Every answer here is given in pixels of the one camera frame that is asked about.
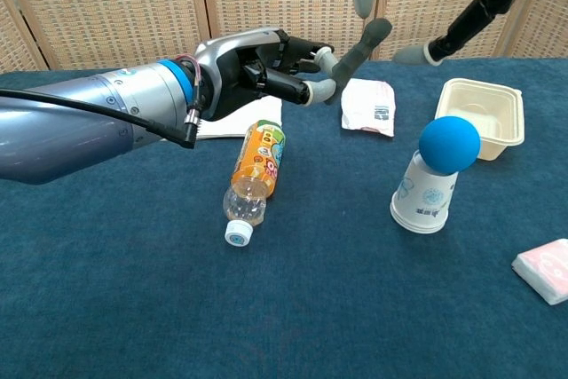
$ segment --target blue ring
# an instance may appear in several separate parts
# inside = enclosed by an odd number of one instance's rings
[[[173,73],[173,75],[176,77],[176,80],[179,82],[179,85],[181,86],[182,92],[184,93],[185,102],[187,102],[187,104],[191,104],[193,100],[193,86],[189,82],[189,79],[187,78],[183,70],[179,67],[178,64],[169,59],[160,59],[158,62],[167,67],[168,70]]]

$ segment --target background wall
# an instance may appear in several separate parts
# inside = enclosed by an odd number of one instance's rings
[[[372,55],[443,35],[471,0],[377,0],[393,30]],[[275,26],[339,55],[365,22],[351,0],[0,0],[0,72],[125,67],[195,50],[199,41]],[[453,58],[565,57],[568,0],[516,0]]]

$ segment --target paper cup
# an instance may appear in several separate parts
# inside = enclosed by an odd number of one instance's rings
[[[458,172],[444,175],[431,169],[416,151],[390,200],[390,214],[414,233],[429,234],[446,224]]]

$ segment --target white plastic tray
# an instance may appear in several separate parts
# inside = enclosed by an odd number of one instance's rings
[[[436,118],[454,115],[473,124],[481,137],[478,159],[495,160],[525,141],[521,91],[499,84],[451,79],[442,90]]]

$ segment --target white paper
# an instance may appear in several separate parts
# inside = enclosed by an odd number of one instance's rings
[[[246,135],[250,125],[258,120],[268,120],[281,126],[282,100],[266,96],[215,122],[201,120],[197,139],[242,138]]]
[[[388,83],[351,79],[343,90],[341,107],[342,128],[394,137],[396,104],[394,90]]]

